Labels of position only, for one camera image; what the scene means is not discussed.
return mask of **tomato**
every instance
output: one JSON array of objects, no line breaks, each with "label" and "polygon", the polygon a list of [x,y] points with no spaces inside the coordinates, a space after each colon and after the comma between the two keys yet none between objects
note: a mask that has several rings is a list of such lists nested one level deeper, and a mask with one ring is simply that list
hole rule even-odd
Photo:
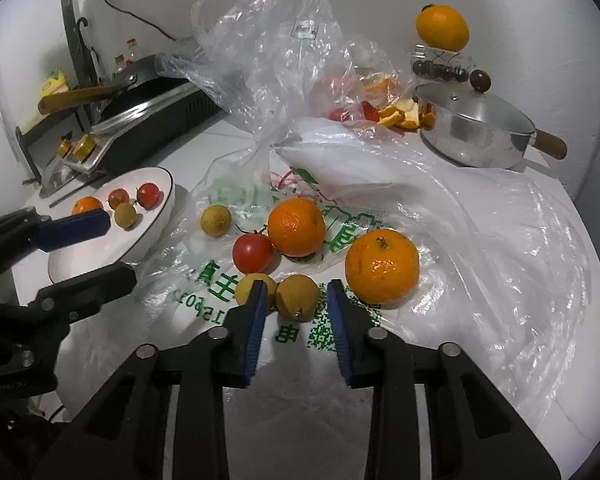
[{"label": "tomato", "polygon": [[142,184],[138,189],[136,202],[147,210],[154,208],[160,202],[160,189],[153,182]]},{"label": "tomato", "polygon": [[378,109],[373,106],[369,101],[362,101],[360,103],[360,108],[362,109],[362,114],[364,115],[367,121],[373,121],[377,123],[380,120],[380,114],[378,113]]},{"label": "tomato", "polygon": [[262,272],[273,258],[273,244],[265,235],[248,233],[235,241],[232,256],[240,272]]},{"label": "tomato", "polygon": [[339,123],[342,123],[350,119],[350,116],[349,111],[346,108],[336,108],[335,110],[332,110],[331,113],[329,113],[329,116],[327,118],[331,121],[338,121]]},{"label": "tomato", "polygon": [[129,202],[129,193],[122,188],[114,189],[111,193],[109,193],[107,202],[109,202],[109,207],[115,211],[120,204]]}]

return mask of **bottle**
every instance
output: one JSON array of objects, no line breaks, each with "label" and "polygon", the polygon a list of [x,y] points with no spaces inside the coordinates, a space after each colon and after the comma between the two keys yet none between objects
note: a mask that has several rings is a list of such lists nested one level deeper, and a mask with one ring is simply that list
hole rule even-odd
[{"label": "bottle", "polygon": [[138,60],[138,53],[136,52],[136,39],[126,41],[126,65],[129,66]]},{"label": "bottle", "polygon": [[116,69],[113,71],[113,74],[111,74],[111,78],[115,79],[116,76],[122,72],[125,69],[125,57],[120,54],[119,56],[116,56]]}]

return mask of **power cord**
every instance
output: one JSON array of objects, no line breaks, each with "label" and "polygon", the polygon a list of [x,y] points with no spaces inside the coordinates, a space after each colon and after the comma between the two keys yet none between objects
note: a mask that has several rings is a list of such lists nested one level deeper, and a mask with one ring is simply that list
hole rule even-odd
[{"label": "power cord", "polygon": [[59,414],[59,413],[60,413],[62,410],[64,410],[64,404],[60,404],[60,407],[59,407],[57,410],[55,410],[55,411],[54,411],[54,412],[51,414],[51,416],[50,416],[50,417],[49,417],[49,419],[48,419],[48,420],[49,420],[49,422],[53,422],[53,421],[54,421],[54,419],[56,418],[56,416],[58,416],[58,414]]},{"label": "power cord", "polygon": [[118,12],[122,12],[123,14],[128,14],[129,16],[133,16],[136,20],[140,20],[143,23],[146,23],[147,25],[151,25],[153,28],[155,28],[156,30],[158,30],[163,36],[169,38],[171,41],[178,41],[176,38],[174,38],[171,34],[165,32],[164,30],[162,30],[162,28],[160,28],[158,25],[155,25],[155,23],[150,22],[149,20],[146,20],[144,18],[141,18],[140,16],[138,16],[137,14],[134,14],[132,12],[129,12],[128,10],[123,10],[120,9],[119,7],[115,6],[114,4],[110,3],[109,0],[104,0],[104,2],[111,7],[112,9],[117,10]]}]

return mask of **frying pan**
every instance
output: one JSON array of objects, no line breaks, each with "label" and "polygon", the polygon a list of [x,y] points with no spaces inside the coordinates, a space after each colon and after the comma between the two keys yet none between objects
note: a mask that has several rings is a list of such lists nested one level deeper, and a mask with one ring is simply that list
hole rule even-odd
[{"label": "frying pan", "polygon": [[130,107],[140,104],[181,85],[186,80],[158,75],[155,56],[147,56],[127,66],[110,86],[96,86],[51,94],[40,99],[38,110],[46,115],[66,108],[112,99],[102,111],[100,120],[109,119]]}]

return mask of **metal screw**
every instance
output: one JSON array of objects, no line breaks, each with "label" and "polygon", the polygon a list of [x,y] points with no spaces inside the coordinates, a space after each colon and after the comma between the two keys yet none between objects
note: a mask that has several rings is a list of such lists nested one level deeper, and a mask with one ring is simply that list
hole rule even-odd
[{"label": "metal screw", "polygon": [[40,306],[42,307],[42,310],[49,311],[49,310],[52,310],[53,307],[56,306],[56,302],[52,298],[45,298],[40,303]]},{"label": "metal screw", "polygon": [[373,328],[369,329],[369,332],[367,332],[368,336],[371,339],[384,339],[385,337],[387,337],[388,332],[382,328],[381,326],[375,326]]},{"label": "metal screw", "polygon": [[207,333],[211,339],[224,339],[229,335],[229,331],[224,326],[215,326]]},{"label": "metal screw", "polygon": [[20,356],[20,360],[22,361],[22,366],[29,368],[36,360],[36,356],[31,350],[25,350]]},{"label": "metal screw", "polygon": [[136,355],[141,359],[147,359],[155,354],[155,348],[151,345],[142,345],[136,350]]},{"label": "metal screw", "polygon": [[460,355],[461,349],[456,343],[444,343],[442,351],[449,357],[457,357]]}]

